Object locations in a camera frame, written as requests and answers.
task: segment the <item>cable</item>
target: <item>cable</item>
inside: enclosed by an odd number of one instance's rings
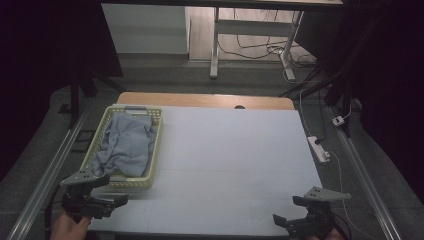
[[[271,55],[271,53],[272,53],[272,52],[268,52],[267,54],[265,54],[265,55],[263,55],[263,56],[250,57],[250,56],[242,55],[242,54],[239,54],[239,53],[229,52],[229,51],[224,50],[224,49],[221,47],[221,44],[219,43],[219,41],[218,41],[218,46],[219,46],[219,48],[220,48],[223,52],[225,52],[225,53],[233,54],[233,55],[237,55],[237,56],[244,57],[244,58],[248,58],[248,59],[260,59],[260,58],[264,58],[264,57],[266,57],[266,56],[269,56],[269,55]]]
[[[349,117],[351,112],[352,112],[352,105],[349,106],[349,113],[345,117],[343,117],[343,119]]]
[[[290,97],[290,94],[298,89],[301,89],[303,86],[305,86],[306,84],[308,84],[309,82],[312,82],[311,80],[318,75],[321,72],[321,69],[316,67],[314,69],[312,69],[312,71],[309,72],[309,74],[305,77],[305,79],[297,86],[281,93],[278,95],[278,97]]]
[[[288,83],[299,83],[299,85],[297,85],[297,86],[304,86],[304,85],[306,85],[307,83],[320,83],[321,81],[311,81],[312,80],[312,78],[313,77],[311,77],[311,79],[310,80],[307,80],[308,78],[309,78],[309,76],[311,75],[311,72],[312,71],[314,71],[314,70],[312,70],[309,74],[308,74],[308,76],[306,76],[306,78],[304,79],[304,80],[302,80],[302,81],[290,81],[288,78],[287,78],[287,74],[286,74],[286,68],[287,68],[287,66],[286,67],[283,67],[283,77],[284,77],[284,80],[286,80],[286,82],[288,82]],[[286,91],[286,92],[284,92],[284,93],[282,93],[282,94],[279,94],[278,95],[278,97],[283,97],[284,95],[286,95],[286,93],[288,93],[290,90],[288,90],[288,91]]]
[[[349,226],[349,224],[346,222],[346,220],[344,220],[344,218],[342,218],[340,215],[338,215],[338,214],[336,214],[336,213],[333,213],[333,214],[334,214],[334,216],[336,216],[337,218],[339,218],[340,220],[342,220],[342,222],[346,225],[347,230],[348,230],[348,232],[349,232],[349,238],[348,238],[348,239],[352,239],[352,230],[350,229],[350,226]]]
[[[339,160],[339,157],[334,153],[334,152],[332,152],[332,151],[328,151],[329,153],[331,153],[331,154],[333,154],[335,157],[336,157],[336,159],[337,159],[337,163],[338,163],[338,165],[339,165],[339,180],[340,180],[340,191],[343,193],[343,182],[342,182],[342,168],[341,168],[341,166],[340,166],[340,160]],[[374,238],[374,237],[372,237],[372,236],[370,236],[369,234],[367,234],[367,233],[365,233],[364,231],[362,231],[361,229],[359,229],[353,222],[352,222],[352,220],[350,220],[350,218],[349,218],[349,215],[347,214],[347,210],[346,210],[346,205],[345,205],[345,202],[344,202],[344,200],[342,200],[342,203],[343,203],[343,209],[344,209],[344,212],[345,212],[345,214],[346,214],[346,217],[347,217],[347,220],[350,222],[350,224],[352,224],[352,226],[353,227],[355,227],[356,228],[356,230],[358,230],[360,233],[362,233],[364,236],[366,236],[366,237],[368,237],[368,238],[371,238],[371,239],[373,239],[373,240],[377,240],[376,238]]]
[[[303,126],[305,126],[306,131],[308,132],[309,136],[312,136],[311,132],[308,129],[308,126],[306,125],[305,117],[303,115],[303,108],[302,108],[302,92],[300,92],[300,98],[299,98],[299,107],[300,107],[300,113],[302,114],[302,120],[303,120]]]
[[[295,67],[297,67],[297,68],[312,68],[312,67],[316,67],[317,66],[317,64],[315,63],[315,62],[301,62],[301,61],[299,61],[299,59],[301,58],[301,57],[306,57],[306,56],[312,56],[312,54],[304,54],[304,55],[300,55],[298,58],[297,58],[297,61],[295,61],[295,60],[293,60],[293,56],[292,56],[292,54],[291,54],[291,52],[290,52],[290,54],[289,54],[289,57],[290,57],[290,59],[289,59],[289,62],[292,64],[292,65],[294,65]]]
[[[270,13],[270,10],[267,10],[267,16],[265,17],[265,19],[263,21],[265,21],[265,20],[268,19],[269,13]],[[277,15],[278,15],[278,10],[275,12],[274,22],[277,20]],[[237,15],[237,12],[236,12],[236,9],[235,8],[233,8],[233,16],[234,16],[234,19],[238,19],[238,15]],[[284,50],[284,47],[278,46],[278,45],[275,46],[274,44],[286,43],[287,42],[287,41],[281,41],[281,42],[270,43],[269,41],[270,41],[271,37],[268,37],[267,43],[265,43],[265,44],[242,46],[241,43],[240,43],[239,35],[236,35],[236,38],[237,38],[237,43],[238,43],[238,45],[239,45],[240,48],[253,48],[253,47],[263,47],[263,46],[266,46],[268,53],[274,53],[275,51],[281,50],[281,49]]]

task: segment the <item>white wall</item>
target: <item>white wall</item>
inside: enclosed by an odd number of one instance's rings
[[[118,53],[188,53],[186,7],[102,4]]]

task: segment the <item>black cable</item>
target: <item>black cable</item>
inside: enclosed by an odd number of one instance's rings
[[[223,52],[225,52],[225,53],[233,54],[233,55],[237,55],[237,56],[244,57],[244,58],[248,58],[248,59],[260,59],[260,58],[264,58],[264,57],[266,57],[266,56],[269,56],[269,55],[271,55],[271,54],[273,53],[273,52],[268,52],[267,54],[265,54],[265,55],[263,55],[263,56],[250,57],[250,56],[242,55],[242,54],[239,54],[239,53],[235,53],[235,52],[228,52],[228,51],[224,50],[224,49],[221,47],[221,44],[219,43],[219,41],[218,41],[218,46],[219,46],[219,48],[220,48]]]
[[[308,76],[306,76],[306,78],[302,81],[302,83],[300,83],[299,85],[295,86],[292,89],[289,89],[281,94],[278,95],[278,97],[288,97],[290,96],[290,94],[294,91],[296,91],[297,89],[302,88],[304,85],[308,84],[316,75],[318,75],[318,73],[321,72],[321,69],[316,67],[314,68],[312,71],[309,72]]]
[[[267,52],[275,52],[275,51],[284,51],[284,47],[278,46],[278,45],[267,45],[266,46]]]
[[[277,20],[278,11],[279,10],[277,10],[275,12],[274,22]],[[267,16],[265,17],[265,19],[263,21],[265,21],[266,19],[268,19],[269,12],[270,12],[270,10],[267,10]],[[238,19],[238,16],[237,16],[237,13],[236,13],[236,9],[235,8],[233,8],[233,16],[234,16],[234,19]],[[267,40],[267,42],[265,44],[242,46],[241,43],[240,43],[239,35],[236,35],[236,37],[237,37],[237,43],[238,43],[238,45],[239,45],[240,48],[253,48],[253,47],[263,47],[263,46],[266,46],[267,47],[267,50],[268,50],[268,48],[269,48],[268,45],[274,45],[274,44],[286,43],[287,42],[287,41],[281,41],[281,42],[270,43],[269,41],[270,41],[271,37],[268,37],[268,40]]]
[[[300,59],[301,57],[310,56],[310,55],[312,55],[312,54],[304,54],[304,55],[300,55],[300,56],[297,58],[297,61],[295,61],[295,60],[293,59],[293,56],[292,56],[292,55],[291,55],[291,53],[290,53],[290,54],[289,54],[289,56],[290,56],[289,62],[290,62],[292,65],[294,65],[295,67],[297,67],[297,68],[312,68],[312,67],[316,67],[316,66],[317,66],[317,64],[316,64],[316,63],[302,63],[302,62],[300,62],[300,61],[299,61],[299,59]]]
[[[349,224],[346,222],[346,220],[344,220],[340,215],[338,215],[336,213],[333,213],[333,214],[334,214],[334,216],[336,216],[337,218],[342,220],[342,222],[346,225],[347,230],[349,232],[349,238],[346,236],[346,233],[343,231],[343,229],[338,224],[335,224],[336,230],[340,233],[340,235],[342,235],[343,239],[348,239],[348,240],[352,239],[352,231],[349,227]]]

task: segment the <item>metal bracket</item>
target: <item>metal bracket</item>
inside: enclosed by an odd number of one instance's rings
[[[349,193],[341,193],[314,186],[304,195],[304,198],[324,202],[351,199],[352,196]]]
[[[85,169],[81,169],[78,172],[69,176],[68,178],[62,180],[60,182],[60,186],[94,182],[97,178],[98,177],[93,174],[91,169],[89,169],[88,166],[85,166]]]

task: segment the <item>desk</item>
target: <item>desk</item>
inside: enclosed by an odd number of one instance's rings
[[[284,2],[292,3],[314,3],[318,5],[331,6],[342,5],[341,0],[284,0]],[[210,77],[215,79],[218,77],[218,35],[219,34],[236,34],[236,35],[253,35],[253,36],[276,36],[287,37],[286,45],[283,51],[278,54],[281,63],[284,67],[286,78],[289,81],[295,80],[293,70],[291,68],[288,56],[293,44],[294,38],[299,27],[303,11],[295,12],[292,23],[278,23],[278,22],[259,22],[259,21],[241,21],[241,20],[220,20],[219,8],[215,8],[214,20],[214,35],[213,47],[211,58]]]
[[[132,193],[110,218],[93,220],[93,230],[282,236],[287,232],[272,214],[305,217],[292,196],[321,186],[290,100],[123,93],[118,104],[161,105],[156,175],[151,189]],[[236,105],[246,109],[232,109]]]

